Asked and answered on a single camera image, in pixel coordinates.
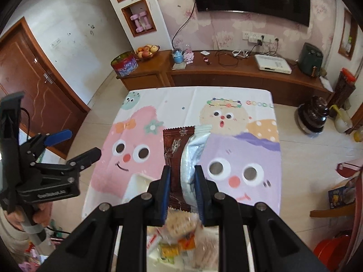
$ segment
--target human hand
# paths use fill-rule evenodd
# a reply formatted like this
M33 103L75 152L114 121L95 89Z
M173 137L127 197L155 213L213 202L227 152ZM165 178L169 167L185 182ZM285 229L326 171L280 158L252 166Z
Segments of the human hand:
M52 214L53 202L45 202L38 204L39 210L33 215L33 221L37 224L41 224L43 227L46 227L50 223L50 216ZM15 211L11 214L4 211L5 217L8 222L14 226L15 228L24 231L21 222L24 222L24 217L21 213L19 207L16 207Z

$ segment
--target metal screw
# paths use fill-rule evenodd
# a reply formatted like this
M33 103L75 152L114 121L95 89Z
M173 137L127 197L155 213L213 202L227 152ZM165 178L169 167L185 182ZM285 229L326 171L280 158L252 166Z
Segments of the metal screw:
M149 193L149 192L144 192L143 194L141 194L141 198L142 198L143 200L145 200L145 201L148 201L149 199L151 199L151 198L152 198L152 195L151 195L151 193Z
M267 204L264 202L258 202L258 203L256 203L256 208L259 211L265 211L265 210L267 210Z
M105 212L106 210L108 210L110 208L110 204L104 202L104 203L101 203L98 208L100 211Z
M223 193L223 192L217 192L215 195L214 195L215 199L221 201L223 199L226 198L226 195Z

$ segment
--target white pot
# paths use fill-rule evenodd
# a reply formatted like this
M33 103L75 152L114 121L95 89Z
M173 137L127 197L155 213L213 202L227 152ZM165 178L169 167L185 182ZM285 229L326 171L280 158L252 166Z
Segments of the white pot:
M340 108L339 111L340 113L336 115L336 118L334 120L334 125L335 129L339 133L344 133L346 130L353 127L353 123L348 113L344 109Z

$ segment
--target photo frame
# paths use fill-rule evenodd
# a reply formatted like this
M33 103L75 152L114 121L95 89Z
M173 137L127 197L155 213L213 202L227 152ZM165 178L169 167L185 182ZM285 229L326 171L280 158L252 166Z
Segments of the photo frame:
M344 56L349 60L352 59L357 35L358 23L352 16L352 14L347 9L345 9L342 40L338 50L338 53L340 55Z

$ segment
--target silver snack package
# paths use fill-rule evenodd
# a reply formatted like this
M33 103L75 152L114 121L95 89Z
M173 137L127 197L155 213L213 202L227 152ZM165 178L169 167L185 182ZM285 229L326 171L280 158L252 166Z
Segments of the silver snack package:
M180 184L185 202L197 208L194 167L199 163L206 141L211 134L212 125L198 125L194 128L194 135L189 138L181 155Z

